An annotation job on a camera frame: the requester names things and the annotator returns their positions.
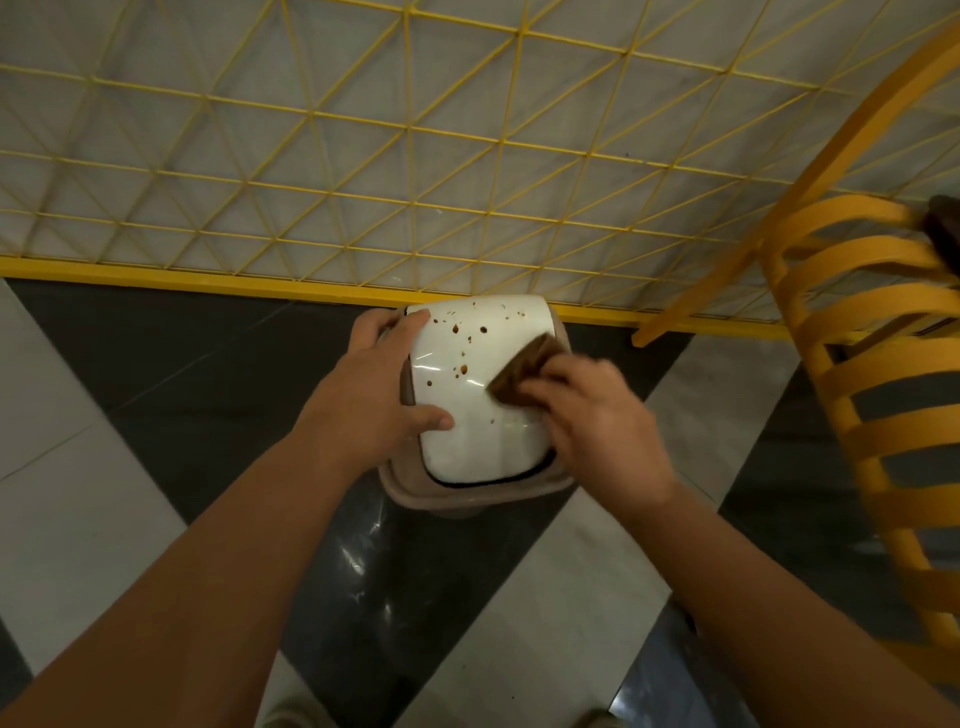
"floor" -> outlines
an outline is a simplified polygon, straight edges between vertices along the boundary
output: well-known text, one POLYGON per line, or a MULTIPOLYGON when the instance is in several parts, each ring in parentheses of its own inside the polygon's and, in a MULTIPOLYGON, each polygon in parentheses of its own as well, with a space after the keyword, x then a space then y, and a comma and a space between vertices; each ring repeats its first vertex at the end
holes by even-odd
MULTIPOLYGON (((286 431, 359 310, 0 281, 0 705, 286 431)), ((913 634, 790 345, 569 335, 623 369, 688 487, 872 632, 913 634)), ((367 473, 300 587, 264 707, 302 696, 341 726, 564 726, 598 706, 751 725, 668 598, 583 491, 450 521, 367 473)))

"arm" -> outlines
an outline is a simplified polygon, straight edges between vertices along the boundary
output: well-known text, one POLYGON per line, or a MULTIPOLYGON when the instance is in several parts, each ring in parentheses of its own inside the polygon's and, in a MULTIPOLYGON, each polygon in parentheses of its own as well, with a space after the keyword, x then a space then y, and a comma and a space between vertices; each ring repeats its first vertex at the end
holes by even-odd
POLYGON ((194 522, 0 715, 0 726, 252 725, 294 591, 347 487, 409 436, 450 428, 403 407, 399 373, 429 319, 373 310, 294 429, 194 522))
POLYGON ((563 355, 521 389, 557 453, 732 663, 763 724, 954 726, 960 711, 677 485, 653 416, 607 361, 563 355))

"yellow chair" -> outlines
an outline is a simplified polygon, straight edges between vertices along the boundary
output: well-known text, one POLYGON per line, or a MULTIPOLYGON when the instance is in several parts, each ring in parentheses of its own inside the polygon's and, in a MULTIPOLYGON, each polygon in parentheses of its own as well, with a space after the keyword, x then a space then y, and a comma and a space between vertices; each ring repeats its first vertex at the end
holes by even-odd
POLYGON ((883 234, 825 245, 813 236, 852 221, 880 223, 912 234, 920 229, 916 211, 890 200, 844 195, 816 201, 904 109, 957 66, 960 25, 928 42, 887 78, 747 239, 634 335, 636 345, 650 343, 703 309, 721 288, 759 261, 783 323, 851 462, 864 506, 929 637, 928 644, 886 646, 927 680, 954 685, 960 685, 956 619, 960 571, 932 568, 915 529, 960 526, 960 483, 898 487, 882 458, 960 443, 960 404, 863 422, 852 397, 899 379, 960 372, 960 339, 943 335, 956 327, 941 328, 931 337, 912 335, 930 320, 960 319, 957 279, 925 241, 883 234), (798 249, 803 251, 799 257, 813 255, 797 262, 798 249), (822 310, 811 310, 805 303, 808 293, 837 276, 883 266, 913 281, 855 293, 822 310), (877 322, 883 325, 852 350, 851 358, 834 363, 827 342, 877 322))

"hand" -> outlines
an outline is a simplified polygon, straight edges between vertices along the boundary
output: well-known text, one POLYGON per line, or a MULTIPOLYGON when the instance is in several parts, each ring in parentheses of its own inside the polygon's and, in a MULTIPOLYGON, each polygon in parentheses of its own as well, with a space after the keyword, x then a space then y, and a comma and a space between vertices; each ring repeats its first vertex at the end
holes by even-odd
POLYGON ((427 310, 400 320, 398 312, 384 308, 357 317, 347 353, 317 385, 291 436, 329 452, 352 482, 389 459, 406 438, 451 429, 453 418, 440 407, 400 404, 400 371, 429 320, 427 310), (389 327, 393 330, 378 341, 389 327))
POLYGON ((676 479, 654 417, 611 362, 559 354, 520 390, 546 406, 561 461, 616 518, 670 499, 676 479))

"metal grille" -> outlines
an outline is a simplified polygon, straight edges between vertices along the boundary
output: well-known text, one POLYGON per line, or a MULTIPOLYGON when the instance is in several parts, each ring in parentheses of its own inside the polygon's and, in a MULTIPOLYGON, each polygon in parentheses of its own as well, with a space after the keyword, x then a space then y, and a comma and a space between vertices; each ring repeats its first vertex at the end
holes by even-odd
MULTIPOLYGON (((7 0, 0 254, 657 310, 946 0, 7 0)), ((838 191, 960 181, 938 86, 838 191)), ((855 274, 828 303, 889 277, 855 274)), ((777 320, 758 271, 706 311, 777 320)))

